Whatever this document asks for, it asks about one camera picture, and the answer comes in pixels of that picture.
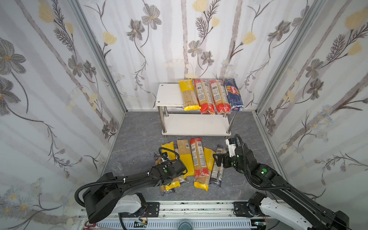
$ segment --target lower shelf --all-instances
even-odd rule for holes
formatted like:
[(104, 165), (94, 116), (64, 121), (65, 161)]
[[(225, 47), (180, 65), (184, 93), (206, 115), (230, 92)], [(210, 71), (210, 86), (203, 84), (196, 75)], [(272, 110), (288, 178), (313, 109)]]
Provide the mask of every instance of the lower shelf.
[(163, 135), (183, 136), (230, 136), (226, 131), (229, 120), (222, 115), (178, 114), (164, 116), (166, 133)]

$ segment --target floral wallpaper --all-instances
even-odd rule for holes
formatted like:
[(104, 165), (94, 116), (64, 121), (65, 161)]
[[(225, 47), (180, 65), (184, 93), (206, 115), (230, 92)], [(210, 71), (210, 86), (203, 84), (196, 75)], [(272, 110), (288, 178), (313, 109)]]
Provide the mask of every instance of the floral wallpaper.
[(183, 78), (235, 78), (256, 109), (313, 3), (78, 1), (129, 110), (155, 109), (159, 83)]
[(75, 229), (123, 113), (68, 2), (0, 3), (0, 219)]
[(352, 229), (368, 224), (367, 54), (367, 3), (327, 1), (257, 111), (293, 185)]

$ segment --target red pasta package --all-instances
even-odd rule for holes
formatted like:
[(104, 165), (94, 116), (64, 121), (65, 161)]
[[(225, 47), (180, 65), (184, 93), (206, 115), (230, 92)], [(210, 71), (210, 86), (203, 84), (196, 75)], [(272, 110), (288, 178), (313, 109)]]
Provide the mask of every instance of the red pasta package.
[(215, 114), (212, 97), (209, 92), (208, 83), (206, 80), (194, 79), (194, 87), (197, 92), (197, 99), (201, 106), (201, 114), (210, 113)]
[(222, 80), (209, 80), (213, 100), (216, 105), (217, 113), (230, 113), (230, 104), (227, 100), (227, 94)]
[(190, 146), (192, 149), (192, 157), (194, 164), (194, 177), (199, 178), (209, 176), (201, 138), (197, 137), (190, 139)]

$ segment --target plastic packaging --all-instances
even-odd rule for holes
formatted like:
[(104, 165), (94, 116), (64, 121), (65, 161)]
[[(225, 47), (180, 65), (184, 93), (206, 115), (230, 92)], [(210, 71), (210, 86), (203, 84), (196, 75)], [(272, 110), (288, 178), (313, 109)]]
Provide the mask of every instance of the plastic packaging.
[(188, 170), (187, 173), (183, 175), (183, 178), (185, 179), (187, 176), (194, 176), (194, 165), (192, 154), (190, 153), (189, 141), (186, 139), (177, 140), (177, 143), (180, 159)]
[(195, 91), (197, 93), (197, 99), (201, 106), (201, 114), (210, 113), (215, 114), (215, 108), (211, 94), (209, 92), (208, 83), (206, 80), (194, 79)]
[(225, 78), (224, 85), (226, 86), (226, 93), (231, 105), (231, 111), (242, 111), (244, 105), (240, 97), (239, 89), (236, 86), (235, 79)]
[(230, 104), (227, 100), (227, 94), (222, 80), (209, 80), (213, 101), (215, 103), (217, 113), (230, 113)]
[[(164, 145), (161, 145), (161, 147), (164, 147), (164, 148), (167, 148), (167, 149), (171, 149), (172, 151), (175, 151), (173, 141), (170, 142), (170, 143), (166, 143)], [(169, 158), (169, 160), (175, 160), (176, 159), (176, 155), (173, 152), (166, 151), (166, 150), (162, 150), (161, 152), (163, 154), (167, 154), (167, 157)], [(181, 176), (181, 178), (175, 177), (170, 185), (165, 186), (166, 190), (168, 191), (172, 188), (180, 187), (180, 181), (181, 180), (184, 180), (184, 178), (182, 176)]]
[(181, 95), (184, 101), (184, 110), (197, 110), (201, 109), (198, 104), (197, 97), (194, 92), (193, 84), (191, 79), (179, 81)]
[(194, 176), (205, 177), (208, 176), (208, 168), (206, 164), (205, 154), (203, 152), (201, 138), (190, 139), (190, 146), (192, 148), (192, 157), (194, 165)]
[[(216, 153), (217, 154), (225, 154), (227, 149), (223, 148), (223, 146), (218, 145)], [(209, 180), (210, 184), (215, 184), (221, 187), (222, 175), (224, 173), (224, 164), (221, 163), (221, 166), (218, 167), (216, 164), (213, 166), (211, 178)]]
[[(157, 155), (156, 153), (153, 156), (155, 158), (155, 164), (158, 165), (161, 162), (162, 157), (160, 155)], [(173, 188), (170, 188), (169, 185), (161, 185), (160, 190), (161, 190), (161, 195), (162, 196), (175, 192), (175, 190)]]
[(194, 187), (208, 191), (208, 185), (210, 181), (211, 172), (213, 169), (213, 163), (215, 162), (215, 159), (212, 156), (214, 153), (215, 152), (213, 150), (205, 148), (204, 154), (205, 154), (205, 159), (206, 159), (209, 175), (205, 177), (196, 178), (194, 182)]

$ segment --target clear plastic cup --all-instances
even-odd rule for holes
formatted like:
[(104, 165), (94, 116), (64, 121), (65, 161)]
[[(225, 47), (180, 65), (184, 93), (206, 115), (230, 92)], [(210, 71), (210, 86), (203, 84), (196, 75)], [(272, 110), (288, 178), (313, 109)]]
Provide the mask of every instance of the clear plastic cup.
[(123, 171), (123, 167), (121, 166), (121, 164), (119, 162), (113, 163), (111, 169), (114, 170), (117, 173), (121, 173)]

